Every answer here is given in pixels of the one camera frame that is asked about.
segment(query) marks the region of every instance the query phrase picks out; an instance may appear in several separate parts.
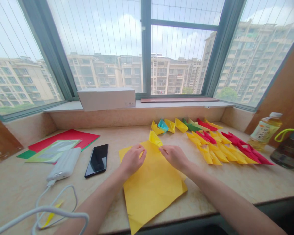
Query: marble countertop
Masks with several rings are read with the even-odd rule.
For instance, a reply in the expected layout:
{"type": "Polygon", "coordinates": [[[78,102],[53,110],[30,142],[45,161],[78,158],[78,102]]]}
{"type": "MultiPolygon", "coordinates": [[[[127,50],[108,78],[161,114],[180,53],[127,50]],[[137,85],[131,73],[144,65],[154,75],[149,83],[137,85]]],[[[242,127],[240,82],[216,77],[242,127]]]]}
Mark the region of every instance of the marble countertop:
{"type": "MultiPolygon", "coordinates": [[[[245,133],[226,127],[222,123],[219,125],[225,127],[223,131],[230,131],[247,141],[248,135],[245,133]]],[[[80,205],[119,166],[118,151],[120,149],[148,140],[150,126],[93,128],[80,129],[80,131],[98,134],[101,137],[81,153],[73,174],[66,179],[57,181],[51,190],[43,196],[41,205],[50,204],[58,193],[69,184],[75,186],[80,205]],[[84,174],[93,147],[107,143],[109,144],[107,171],[85,179],[84,174]]],[[[224,163],[223,166],[208,165],[195,145],[187,138],[186,133],[183,134],[177,130],[175,134],[167,133],[160,136],[160,139],[163,144],[179,145],[186,156],[199,165],[203,171],[214,175],[253,204],[294,196],[294,170],[287,170],[278,165],[240,165],[236,163],[224,163]]],[[[272,147],[266,146],[266,152],[263,155],[269,159],[273,150],[272,147]]],[[[0,163],[0,227],[34,208],[36,199],[46,188],[46,177],[52,167],[49,164],[25,163],[24,159],[15,156],[0,163]]],[[[190,179],[186,179],[185,183],[188,191],[148,222],[146,227],[199,218],[217,212],[190,179]]],[[[74,195],[71,189],[63,195],[62,199],[64,200],[62,208],[72,210],[74,195]]],[[[34,216],[31,216],[5,234],[29,234],[35,219],[34,216]]],[[[53,234],[58,226],[47,229],[44,234],[53,234]]],[[[100,233],[124,230],[129,230],[129,222],[124,192],[121,190],[106,215],[100,233]]]]}

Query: forearm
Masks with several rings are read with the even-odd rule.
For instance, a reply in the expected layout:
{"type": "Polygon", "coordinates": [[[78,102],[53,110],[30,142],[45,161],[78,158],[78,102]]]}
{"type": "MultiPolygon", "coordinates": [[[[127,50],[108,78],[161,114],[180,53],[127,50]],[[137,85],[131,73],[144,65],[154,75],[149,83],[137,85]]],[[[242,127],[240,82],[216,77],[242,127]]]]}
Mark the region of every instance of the forearm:
{"type": "MultiPolygon", "coordinates": [[[[118,168],[77,208],[76,212],[84,212],[89,215],[89,223],[83,235],[98,233],[113,199],[126,180],[126,174],[121,168],[118,168]]],[[[84,219],[68,219],[55,234],[79,234],[84,224],[84,219]]]]}
{"type": "Polygon", "coordinates": [[[253,204],[198,166],[188,164],[183,173],[239,234],[286,234],[253,204]]]}

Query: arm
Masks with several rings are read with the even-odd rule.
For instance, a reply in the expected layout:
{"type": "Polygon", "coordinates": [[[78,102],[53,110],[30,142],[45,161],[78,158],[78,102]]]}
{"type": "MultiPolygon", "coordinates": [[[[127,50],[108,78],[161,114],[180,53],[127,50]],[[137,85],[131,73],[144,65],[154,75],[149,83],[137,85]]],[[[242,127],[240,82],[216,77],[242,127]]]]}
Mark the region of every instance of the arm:
{"type": "MultiPolygon", "coordinates": [[[[146,158],[142,145],[133,146],[117,168],[76,210],[89,215],[89,223],[83,235],[97,234],[114,197],[127,179],[134,174],[146,158]]],[[[68,219],[55,232],[56,235],[79,234],[85,224],[84,219],[68,219]]]]}
{"type": "Polygon", "coordinates": [[[286,234],[269,217],[212,175],[190,162],[180,147],[159,149],[168,162],[189,177],[239,234],[286,234]]]}

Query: window sill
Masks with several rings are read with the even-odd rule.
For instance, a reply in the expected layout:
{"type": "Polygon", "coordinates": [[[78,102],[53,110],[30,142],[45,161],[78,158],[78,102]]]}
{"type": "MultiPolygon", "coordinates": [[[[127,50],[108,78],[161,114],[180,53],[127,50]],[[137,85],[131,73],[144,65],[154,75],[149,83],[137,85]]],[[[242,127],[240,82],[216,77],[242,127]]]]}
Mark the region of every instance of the window sill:
{"type": "MultiPolygon", "coordinates": [[[[222,101],[181,102],[181,103],[141,103],[140,100],[136,100],[135,107],[121,108],[121,109],[180,108],[180,107],[225,108],[225,107],[234,107],[234,105],[225,103],[222,101]]],[[[62,111],[83,111],[83,107],[80,101],[71,101],[71,102],[44,110],[44,112],[47,112],[47,113],[62,112],[62,111]]]]}

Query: hand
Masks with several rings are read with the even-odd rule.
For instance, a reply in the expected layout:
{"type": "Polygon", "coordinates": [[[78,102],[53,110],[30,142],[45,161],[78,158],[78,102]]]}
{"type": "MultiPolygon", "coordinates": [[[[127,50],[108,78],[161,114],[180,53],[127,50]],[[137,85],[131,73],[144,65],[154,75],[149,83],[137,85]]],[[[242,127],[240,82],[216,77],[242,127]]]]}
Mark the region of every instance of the hand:
{"type": "Polygon", "coordinates": [[[163,145],[159,148],[166,160],[176,169],[183,172],[187,164],[190,163],[188,158],[183,153],[183,150],[176,145],[163,145]]]}
{"type": "Polygon", "coordinates": [[[144,163],[146,158],[146,149],[141,145],[134,145],[124,156],[120,168],[125,173],[126,177],[129,178],[134,174],[144,163]]]}

